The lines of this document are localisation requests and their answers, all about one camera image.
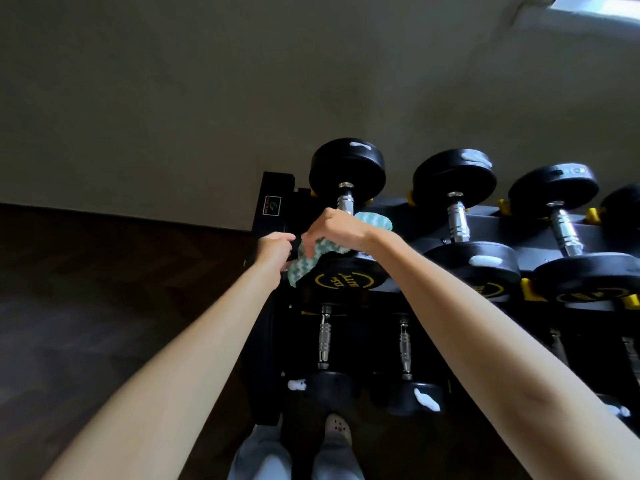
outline person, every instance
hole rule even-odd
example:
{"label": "person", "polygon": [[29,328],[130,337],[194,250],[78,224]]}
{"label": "person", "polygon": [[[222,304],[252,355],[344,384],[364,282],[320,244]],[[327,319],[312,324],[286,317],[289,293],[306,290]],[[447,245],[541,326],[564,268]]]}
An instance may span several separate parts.
{"label": "person", "polygon": [[[451,370],[534,480],[640,478],[640,440],[491,302],[397,234],[340,210],[326,209],[302,240],[312,252],[322,237],[370,254],[387,270]],[[288,233],[263,237],[255,263],[108,400],[44,478],[178,478],[261,307],[280,283],[293,239]],[[350,449],[339,441],[339,426],[328,423],[329,446],[316,458],[316,478],[362,477],[357,463],[344,455]],[[291,475],[282,450],[276,451],[277,427],[265,428],[272,429],[258,426],[257,437],[245,442],[230,477]],[[269,447],[256,448],[261,442]],[[244,447],[253,448],[251,465],[243,460]],[[338,454],[333,459],[332,448]]]}

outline leg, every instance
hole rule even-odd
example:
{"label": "leg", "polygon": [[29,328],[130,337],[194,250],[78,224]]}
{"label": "leg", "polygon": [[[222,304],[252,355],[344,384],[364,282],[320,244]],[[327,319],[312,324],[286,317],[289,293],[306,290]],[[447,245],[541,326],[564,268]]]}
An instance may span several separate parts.
{"label": "leg", "polygon": [[326,419],[324,443],[316,455],[313,480],[364,480],[351,449],[349,425],[337,414]]}
{"label": "leg", "polygon": [[291,456],[279,426],[256,426],[236,452],[227,480],[291,480]]}

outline hand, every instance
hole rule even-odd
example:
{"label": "hand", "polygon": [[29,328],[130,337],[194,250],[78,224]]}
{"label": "hand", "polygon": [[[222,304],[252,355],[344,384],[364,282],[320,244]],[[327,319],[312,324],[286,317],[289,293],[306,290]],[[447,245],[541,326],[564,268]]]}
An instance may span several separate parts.
{"label": "hand", "polygon": [[273,272],[275,289],[280,283],[280,272],[287,266],[291,254],[291,241],[296,238],[288,232],[272,232],[258,241],[255,263]]}
{"label": "hand", "polygon": [[365,224],[346,212],[338,209],[324,209],[309,230],[302,234],[302,242],[308,258],[314,256],[316,241],[322,237],[339,246],[367,252],[368,241],[376,230],[376,227]]}

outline beige shoe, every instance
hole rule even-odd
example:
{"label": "beige shoe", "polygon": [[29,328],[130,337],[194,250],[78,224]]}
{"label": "beige shoe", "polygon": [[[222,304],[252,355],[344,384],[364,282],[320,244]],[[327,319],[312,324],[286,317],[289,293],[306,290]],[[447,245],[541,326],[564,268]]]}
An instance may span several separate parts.
{"label": "beige shoe", "polygon": [[347,424],[347,421],[343,417],[338,416],[335,413],[329,414],[324,423],[324,435],[332,432],[340,433],[347,439],[349,446],[351,446],[351,428]]}

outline person's right hand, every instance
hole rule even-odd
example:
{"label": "person's right hand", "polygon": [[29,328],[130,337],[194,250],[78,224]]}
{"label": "person's right hand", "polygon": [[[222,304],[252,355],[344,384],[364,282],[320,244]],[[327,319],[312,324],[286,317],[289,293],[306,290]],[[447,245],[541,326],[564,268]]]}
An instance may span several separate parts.
{"label": "person's right hand", "polygon": [[324,209],[309,230],[302,234],[305,254],[308,258],[314,256],[316,241],[326,237],[339,246],[357,251],[367,251],[367,243],[377,227],[365,224],[361,220],[338,209]]}

